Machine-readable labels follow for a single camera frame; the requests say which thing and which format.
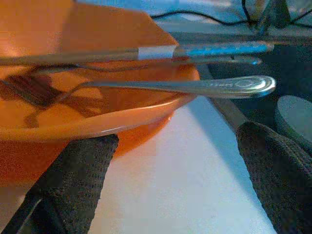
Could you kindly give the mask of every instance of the white table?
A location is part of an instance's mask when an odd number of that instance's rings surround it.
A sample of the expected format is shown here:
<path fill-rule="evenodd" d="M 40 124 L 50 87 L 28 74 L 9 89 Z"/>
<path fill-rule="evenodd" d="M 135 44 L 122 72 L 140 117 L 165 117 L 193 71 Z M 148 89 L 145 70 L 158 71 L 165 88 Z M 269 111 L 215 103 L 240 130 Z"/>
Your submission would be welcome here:
<path fill-rule="evenodd" d="M 0 230 L 28 187 L 0 188 Z M 234 133 L 199 97 L 111 162 L 93 234 L 274 234 Z"/>

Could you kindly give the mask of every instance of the gray round object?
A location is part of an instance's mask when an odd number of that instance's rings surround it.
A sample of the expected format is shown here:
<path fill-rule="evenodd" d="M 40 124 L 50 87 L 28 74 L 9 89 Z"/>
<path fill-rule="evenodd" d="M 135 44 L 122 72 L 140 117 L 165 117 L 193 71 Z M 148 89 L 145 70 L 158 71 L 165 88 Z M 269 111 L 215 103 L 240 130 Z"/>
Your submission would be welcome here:
<path fill-rule="evenodd" d="M 312 103 L 295 96 L 283 96 L 275 112 L 277 129 L 304 148 L 312 149 Z"/>

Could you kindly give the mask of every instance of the orange bowl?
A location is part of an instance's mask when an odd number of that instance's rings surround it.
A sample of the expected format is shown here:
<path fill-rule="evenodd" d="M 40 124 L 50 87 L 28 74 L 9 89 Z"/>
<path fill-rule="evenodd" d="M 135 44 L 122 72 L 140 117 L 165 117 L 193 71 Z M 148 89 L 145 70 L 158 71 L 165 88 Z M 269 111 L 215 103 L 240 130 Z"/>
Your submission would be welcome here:
<path fill-rule="evenodd" d="M 177 44 L 141 12 L 71 0 L 11 0 L 5 5 L 0 9 L 0 56 Z M 142 61 L 92 65 L 116 68 L 138 63 Z M 0 79 L 23 69 L 28 68 L 0 67 Z M 199 79 L 193 66 L 115 73 L 77 69 L 50 77 L 50 85 L 62 91 L 89 80 Z M 133 142 L 152 136 L 167 116 L 193 98 L 146 90 L 89 88 L 43 110 L 0 84 L 0 184 L 38 178 L 71 139 L 127 130 L 119 134 L 119 152 L 125 152 L 134 146 Z"/>

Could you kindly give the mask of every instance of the black cable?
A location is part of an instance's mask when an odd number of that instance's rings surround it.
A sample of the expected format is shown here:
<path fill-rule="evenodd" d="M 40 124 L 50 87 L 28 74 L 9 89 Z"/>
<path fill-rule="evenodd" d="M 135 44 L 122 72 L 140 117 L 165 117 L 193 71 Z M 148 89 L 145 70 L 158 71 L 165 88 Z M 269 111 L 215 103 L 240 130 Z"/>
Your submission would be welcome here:
<path fill-rule="evenodd" d="M 310 9 L 309 11 L 307 11 L 306 13 L 304 13 L 303 15 L 301 16 L 298 16 L 297 18 L 294 18 L 292 21 L 291 21 L 291 24 L 292 23 L 295 23 L 296 21 L 302 19 L 303 17 L 305 17 L 306 15 L 310 14 L 312 12 L 312 9 Z"/>
<path fill-rule="evenodd" d="M 243 10 L 244 10 L 246 19 L 247 19 L 248 23 L 250 24 L 252 19 L 250 18 L 249 12 L 248 12 L 248 10 L 246 8 L 246 0 L 242 0 L 242 7 L 243 7 Z"/>
<path fill-rule="evenodd" d="M 303 24 L 303 23 L 291 23 L 291 24 L 298 26 L 298 27 L 302 27 L 302 28 L 312 28 L 312 25 L 307 25 L 307 24 Z"/>
<path fill-rule="evenodd" d="M 204 13 L 200 13 L 200 12 L 196 12 L 196 11 L 185 11 L 185 10 L 171 11 L 171 12 L 167 12 L 167 13 L 160 14 L 160 15 L 153 15 L 153 16 L 151 16 L 151 18 L 158 19 L 158 18 L 162 18 L 162 17 L 166 17 L 166 16 L 172 16 L 172 15 L 176 15 L 176 14 L 190 14 L 190 15 L 203 16 L 205 18 L 208 18 L 210 20 L 213 20 L 215 22 L 218 22 L 218 23 L 220 23 L 222 25 L 226 25 L 226 26 L 234 26 L 234 25 L 238 25 L 238 24 L 242 24 L 242 23 L 255 22 L 252 20 L 240 20 L 240 21 L 236 21 L 236 22 L 224 22 L 224 21 L 221 21 L 219 19 L 216 19 L 215 17 L 206 15 Z"/>

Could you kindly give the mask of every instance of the spoon handle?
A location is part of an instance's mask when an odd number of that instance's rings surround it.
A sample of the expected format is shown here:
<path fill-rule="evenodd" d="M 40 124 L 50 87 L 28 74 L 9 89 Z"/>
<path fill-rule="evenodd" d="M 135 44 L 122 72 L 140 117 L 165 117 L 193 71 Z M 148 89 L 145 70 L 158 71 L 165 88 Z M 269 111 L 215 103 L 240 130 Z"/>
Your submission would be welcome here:
<path fill-rule="evenodd" d="M 199 81 L 90 81 L 82 83 L 73 91 L 83 87 L 99 86 L 159 90 L 211 98 L 256 98 L 273 92 L 275 80 L 268 76 L 249 76 Z"/>

